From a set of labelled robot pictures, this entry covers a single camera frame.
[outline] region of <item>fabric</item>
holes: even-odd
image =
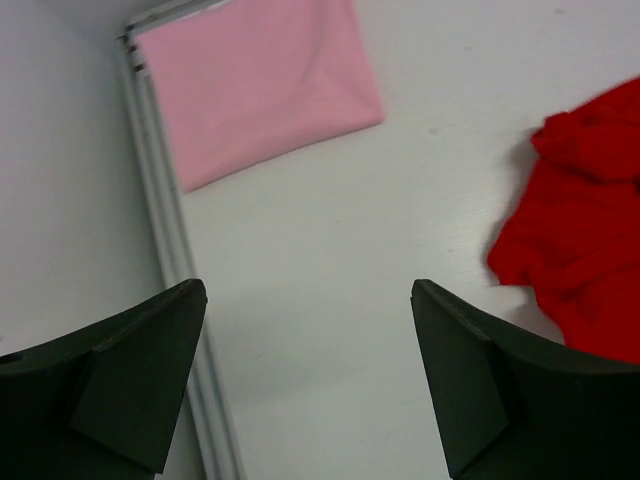
[[[533,286],[569,347],[640,363],[640,78],[531,141],[538,162],[489,266]]]
[[[384,118],[354,0],[231,0],[137,43],[187,191]]]

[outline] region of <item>crumpled red cloth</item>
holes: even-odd
[[[567,346],[640,364],[640,77],[531,142],[539,159],[489,267],[533,287]]]

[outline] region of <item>white floor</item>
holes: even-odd
[[[447,478],[412,282],[559,339],[484,256],[531,129],[638,74],[636,0],[358,6],[386,124],[183,197],[249,480]]]

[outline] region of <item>pink cloth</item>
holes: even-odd
[[[187,191],[384,119],[354,0],[231,0],[137,43]]]

